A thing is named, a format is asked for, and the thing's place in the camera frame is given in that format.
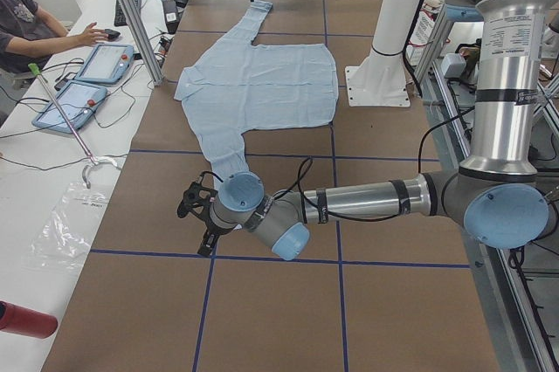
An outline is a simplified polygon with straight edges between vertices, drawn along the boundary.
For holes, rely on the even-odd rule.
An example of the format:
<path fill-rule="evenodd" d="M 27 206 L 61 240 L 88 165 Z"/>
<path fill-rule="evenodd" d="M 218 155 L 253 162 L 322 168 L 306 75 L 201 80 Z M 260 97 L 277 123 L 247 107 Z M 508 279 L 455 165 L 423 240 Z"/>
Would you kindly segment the light blue shirt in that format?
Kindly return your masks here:
<path fill-rule="evenodd" d="M 338 79 L 324 44 L 254 45 L 272 4 L 243 17 L 192 66 L 175 92 L 204 158 L 221 177 L 246 171 L 243 134 L 319 127 L 335 115 Z"/>

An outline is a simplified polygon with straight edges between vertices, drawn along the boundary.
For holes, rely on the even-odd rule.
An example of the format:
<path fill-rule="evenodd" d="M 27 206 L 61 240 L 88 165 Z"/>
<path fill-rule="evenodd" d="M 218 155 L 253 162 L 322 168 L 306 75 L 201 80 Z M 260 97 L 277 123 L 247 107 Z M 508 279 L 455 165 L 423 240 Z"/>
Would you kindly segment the black computer mouse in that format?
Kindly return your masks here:
<path fill-rule="evenodd" d="M 104 32 L 106 33 L 107 39 L 109 41 L 114 41 L 121 36 L 121 33 L 119 31 L 115 31 L 111 29 L 105 29 Z"/>

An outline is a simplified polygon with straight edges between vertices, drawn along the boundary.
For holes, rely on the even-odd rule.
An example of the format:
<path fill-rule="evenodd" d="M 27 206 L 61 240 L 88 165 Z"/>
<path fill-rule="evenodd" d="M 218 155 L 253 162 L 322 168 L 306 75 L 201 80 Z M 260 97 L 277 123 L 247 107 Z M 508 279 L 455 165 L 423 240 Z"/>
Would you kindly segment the clear plastic bag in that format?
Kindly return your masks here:
<path fill-rule="evenodd" d="M 78 275 L 91 250 L 113 189 L 70 183 L 43 230 L 31 241 L 24 265 L 35 270 Z"/>

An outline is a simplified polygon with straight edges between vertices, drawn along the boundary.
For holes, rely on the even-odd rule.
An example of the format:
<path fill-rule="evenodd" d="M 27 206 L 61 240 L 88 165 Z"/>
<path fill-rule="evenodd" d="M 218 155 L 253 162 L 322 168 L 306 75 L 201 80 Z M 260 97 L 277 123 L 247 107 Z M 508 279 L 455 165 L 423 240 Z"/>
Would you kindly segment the upper blue teach pendant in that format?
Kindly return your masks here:
<path fill-rule="evenodd" d="M 74 79 L 86 83 L 114 85 L 127 72 L 134 47 L 122 44 L 97 44 Z"/>

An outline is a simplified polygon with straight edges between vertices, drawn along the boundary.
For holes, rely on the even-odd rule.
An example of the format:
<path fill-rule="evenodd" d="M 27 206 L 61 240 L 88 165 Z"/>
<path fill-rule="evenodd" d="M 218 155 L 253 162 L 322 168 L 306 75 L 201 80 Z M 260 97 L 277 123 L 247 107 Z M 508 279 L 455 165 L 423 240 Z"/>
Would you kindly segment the blue teach pendant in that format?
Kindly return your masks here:
<path fill-rule="evenodd" d="M 86 83 L 114 85 L 127 72 L 134 47 L 122 44 L 97 44 L 74 79 Z"/>
<path fill-rule="evenodd" d="M 107 97 L 107 92 L 108 90 L 104 86 L 72 80 L 57 91 L 56 98 L 73 127 L 79 130 L 93 117 L 97 108 Z M 34 127 L 64 134 L 72 132 L 59 110 L 52 103 L 47 104 L 31 124 Z"/>

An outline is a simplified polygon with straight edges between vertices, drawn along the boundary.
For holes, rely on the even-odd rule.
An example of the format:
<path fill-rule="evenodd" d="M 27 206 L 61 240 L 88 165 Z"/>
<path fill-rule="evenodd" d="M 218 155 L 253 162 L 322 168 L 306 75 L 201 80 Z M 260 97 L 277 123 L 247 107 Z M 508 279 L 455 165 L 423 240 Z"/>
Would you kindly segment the lower blue teach pendant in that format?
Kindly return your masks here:
<path fill-rule="evenodd" d="M 79 130 L 93 117 L 97 108 L 107 97 L 107 92 L 108 90 L 104 86 L 72 80 L 57 91 L 56 98 L 73 127 Z M 31 124 L 34 127 L 64 134 L 72 132 L 59 110 L 52 103 L 47 104 Z"/>

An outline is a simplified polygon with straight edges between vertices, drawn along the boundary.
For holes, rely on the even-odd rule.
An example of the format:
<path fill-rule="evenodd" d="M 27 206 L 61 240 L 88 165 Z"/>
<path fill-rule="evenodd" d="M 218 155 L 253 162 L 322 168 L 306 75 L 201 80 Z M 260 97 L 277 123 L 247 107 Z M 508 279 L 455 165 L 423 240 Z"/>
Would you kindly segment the red cylinder bottle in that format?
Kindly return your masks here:
<path fill-rule="evenodd" d="M 45 339 L 57 328 L 57 318 L 48 313 L 1 302 L 1 330 L 5 333 Z"/>

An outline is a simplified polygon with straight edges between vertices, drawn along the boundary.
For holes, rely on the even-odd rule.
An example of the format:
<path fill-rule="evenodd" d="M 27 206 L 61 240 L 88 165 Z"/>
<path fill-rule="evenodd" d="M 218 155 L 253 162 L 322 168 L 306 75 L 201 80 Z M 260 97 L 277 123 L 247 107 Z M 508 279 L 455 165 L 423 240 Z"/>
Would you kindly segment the seated person grey shirt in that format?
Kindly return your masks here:
<path fill-rule="evenodd" d="M 28 72 L 29 64 L 44 67 L 54 54 L 107 40 L 95 23 L 71 35 L 35 0 L 1 0 L 1 68 L 6 72 Z"/>

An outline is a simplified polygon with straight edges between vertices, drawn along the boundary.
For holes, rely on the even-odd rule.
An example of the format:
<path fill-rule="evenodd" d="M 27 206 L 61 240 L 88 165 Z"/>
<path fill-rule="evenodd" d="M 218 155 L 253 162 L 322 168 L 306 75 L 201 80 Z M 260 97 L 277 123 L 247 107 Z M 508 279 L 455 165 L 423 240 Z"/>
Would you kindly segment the metal reacher stick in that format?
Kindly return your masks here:
<path fill-rule="evenodd" d="M 118 165 L 118 162 L 113 157 L 110 157 L 110 156 L 107 156 L 107 155 L 103 155 L 103 156 L 95 156 L 94 155 L 94 153 L 86 145 L 84 140 L 81 138 L 81 136 L 77 132 L 77 130 L 74 127 L 74 125 L 72 124 L 70 118 L 66 114 L 66 111 L 64 110 L 62 105 L 59 103 L 59 101 L 56 97 L 56 91 L 54 90 L 53 87 L 51 87 L 49 85 L 48 81 L 43 76 L 43 74 L 39 70 L 38 66 L 35 63 L 31 63 L 31 64 L 29 64 L 29 68 L 31 70 L 31 73 L 39 80 L 40 84 L 43 86 L 43 88 L 47 92 L 47 95 L 50 98 L 51 103 L 57 108 L 57 110 L 59 111 L 59 114 L 61 115 L 64 122 L 66 123 L 66 125 L 70 129 L 72 135 L 74 136 L 74 138 L 76 139 L 78 144 L 81 146 L 82 150 L 84 151 L 84 154 L 85 154 L 86 158 L 89 160 L 89 163 L 82 169 L 82 180 L 83 180 L 84 185 L 88 189 L 90 189 L 92 187 L 90 179 L 88 178 L 89 174 L 92 170 L 97 169 L 101 165 L 111 165 L 116 169 L 120 169 L 120 167 Z"/>

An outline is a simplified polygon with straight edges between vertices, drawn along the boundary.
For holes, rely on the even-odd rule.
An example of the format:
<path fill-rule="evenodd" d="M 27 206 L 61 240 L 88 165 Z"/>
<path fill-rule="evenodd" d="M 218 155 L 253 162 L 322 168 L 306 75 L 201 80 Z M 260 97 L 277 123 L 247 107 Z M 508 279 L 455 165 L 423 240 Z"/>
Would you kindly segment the aluminium frame post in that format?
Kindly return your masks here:
<path fill-rule="evenodd" d="M 154 86 L 159 86 L 163 81 L 163 75 L 141 20 L 141 13 L 135 6 L 134 0 L 119 0 L 119 2 L 127 19 L 128 28 L 131 30 L 135 45 L 142 56 L 144 65 L 148 69 L 150 78 Z"/>

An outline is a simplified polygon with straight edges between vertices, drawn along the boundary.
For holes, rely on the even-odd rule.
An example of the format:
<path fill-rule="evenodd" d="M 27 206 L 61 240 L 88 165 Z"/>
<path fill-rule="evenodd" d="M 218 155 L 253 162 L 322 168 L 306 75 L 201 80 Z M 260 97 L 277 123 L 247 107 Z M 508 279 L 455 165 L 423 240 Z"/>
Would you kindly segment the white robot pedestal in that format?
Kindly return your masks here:
<path fill-rule="evenodd" d="M 383 0 L 369 56 L 345 68 L 352 107 L 408 107 L 404 56 L 422 0 Z"/>

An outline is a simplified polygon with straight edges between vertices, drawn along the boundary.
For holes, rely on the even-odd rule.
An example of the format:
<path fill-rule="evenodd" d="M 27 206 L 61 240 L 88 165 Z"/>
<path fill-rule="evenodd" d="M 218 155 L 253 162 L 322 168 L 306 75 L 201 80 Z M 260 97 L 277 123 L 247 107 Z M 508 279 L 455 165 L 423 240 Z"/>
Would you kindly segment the aluminium frame rack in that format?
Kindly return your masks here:
<path fill-rule="evenodd" d="M 528 148 L 544 20 L 556 2 L 478 3 L 484 26 L 469 155 L 454 171 L 423 173 L 411 182 L 411 211 L 449 217 L 495 249 L 522 247 L 549 221 Z"/>

